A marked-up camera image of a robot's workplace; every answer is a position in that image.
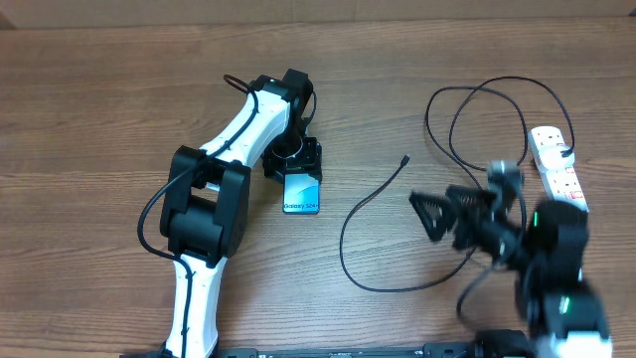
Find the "blue Galaxy smartphone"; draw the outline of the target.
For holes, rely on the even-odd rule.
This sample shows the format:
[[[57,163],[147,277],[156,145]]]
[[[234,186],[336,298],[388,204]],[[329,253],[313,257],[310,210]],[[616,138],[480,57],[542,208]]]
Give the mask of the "blue Galaxy smartphone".
[[[285,214],[317,214],[320,210],[319,180],[305,173],[286,175],[282,210]]]

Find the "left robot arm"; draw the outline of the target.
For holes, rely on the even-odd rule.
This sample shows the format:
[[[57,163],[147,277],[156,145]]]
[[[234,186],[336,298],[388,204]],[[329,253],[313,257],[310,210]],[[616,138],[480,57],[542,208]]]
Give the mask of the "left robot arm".
[[[157,195],[163,202],[159,230],[176,279],[173,323],[161,357],[218,354],[221,282],[246,230],[255,164],[282,184],[284,213],[320,210],[322,146],[308,134],[312,118],[304,111],[317,104],[308,75],[289,69],[280,80],[224,79],[244,93],[244,106],[214,139],[175,152]]]

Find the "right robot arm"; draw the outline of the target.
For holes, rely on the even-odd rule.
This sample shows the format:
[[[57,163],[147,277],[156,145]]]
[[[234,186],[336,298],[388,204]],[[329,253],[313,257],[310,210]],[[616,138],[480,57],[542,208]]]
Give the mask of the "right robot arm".
[[[609,357],[613,344],[604,305],[582,276],[587,214],[555,200],[541,202],[521,225],[508,219],[522,189],[450,186],[444,196],[413,192],[409,202],[433,241],[451,232],[456,250],[476,248],[518,275],[515,299],[529,331],[485,329],[461,357]]]

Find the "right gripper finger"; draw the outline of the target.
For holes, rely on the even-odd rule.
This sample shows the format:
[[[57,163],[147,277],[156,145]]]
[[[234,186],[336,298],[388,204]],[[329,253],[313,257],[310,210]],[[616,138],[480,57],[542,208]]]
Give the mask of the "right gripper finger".
[[[445,192],[458,219],[494,217],[497,195],[493,191],[450,185]]]
[[[432,242],[439,242],[454,227],[456,213],[447,198],[411,192],[408,200]]]

